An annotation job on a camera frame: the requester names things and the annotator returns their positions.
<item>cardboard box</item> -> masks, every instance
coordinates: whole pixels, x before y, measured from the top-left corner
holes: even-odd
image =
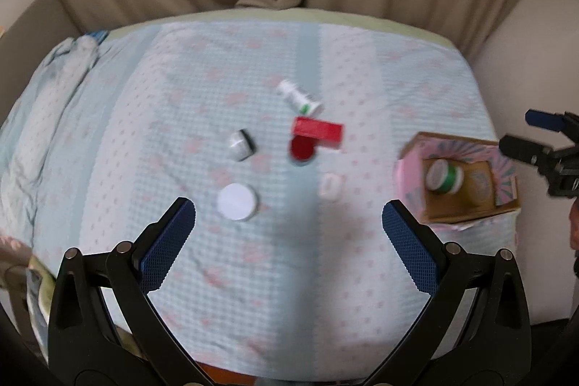
[[[456,195],[438,195],[427,190],[424,177],[436,159],[477,168],[491,174],[494,194],[480,207],[469,207]],[[472,224],[456,224],[520,210],[514,164],[499,151],[496,141],[465,136],[418,133],[400,153],[394,177],[397,197],[421,223],[445,223],[454,229]]]

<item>white eraser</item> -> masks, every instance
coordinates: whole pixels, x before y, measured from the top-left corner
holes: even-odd
[[[323,174],[318,195],[327,201],[338,201],[342,194],[343,182],[341,175],[329,172]]]
[[[254,153],[244,130],[239,130],[229,135],[227,144],[229,153],[235,161],[242,161]]]

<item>red block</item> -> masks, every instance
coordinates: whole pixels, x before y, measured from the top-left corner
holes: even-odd
[[[342,144],[344,125],[313,118],[296,117],[292,133],[296,136],[307,136],[318,140],[321,146],[339,148]]]

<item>white round lid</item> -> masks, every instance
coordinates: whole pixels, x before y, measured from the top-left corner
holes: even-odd
[[[248,219],[256,208],[257,195],[247,185],[231,183],[217,196],[217,210],[233,221]]]
[[[435,191],[442,187],[448,174],[448,161],[438,159],[433,162],[426,173],[426,188]]]

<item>red bottle cap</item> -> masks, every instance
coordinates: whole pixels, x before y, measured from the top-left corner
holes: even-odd
[[[297,162],[308,162],[316,153],[316,139],[294,136],[289,144],[289,153]]]

